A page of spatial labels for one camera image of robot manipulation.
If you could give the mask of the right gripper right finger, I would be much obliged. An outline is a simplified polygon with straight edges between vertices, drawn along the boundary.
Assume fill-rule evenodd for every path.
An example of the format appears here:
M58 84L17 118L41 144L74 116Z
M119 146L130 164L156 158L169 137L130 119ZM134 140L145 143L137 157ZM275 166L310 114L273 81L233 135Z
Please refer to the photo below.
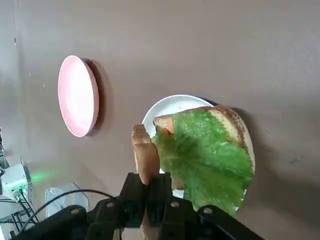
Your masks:
M171 176L159 174L148 186L146 211L152 240L261 240L251 229L214 205L194 210L191 201L173 196Z

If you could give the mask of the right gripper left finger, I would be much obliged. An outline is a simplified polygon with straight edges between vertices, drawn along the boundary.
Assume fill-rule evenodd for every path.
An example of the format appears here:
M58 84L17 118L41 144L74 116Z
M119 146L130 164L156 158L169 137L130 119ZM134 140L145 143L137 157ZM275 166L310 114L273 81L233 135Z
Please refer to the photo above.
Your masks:
M144 217L147 187L137 173L128 173L119 196L95 189L67 191L41 206L32 220L56 200L75 193L94 193L104 197L94 209L70 205L45 220L28 227L26 224L16 240L111 240L116 230L139 228Z

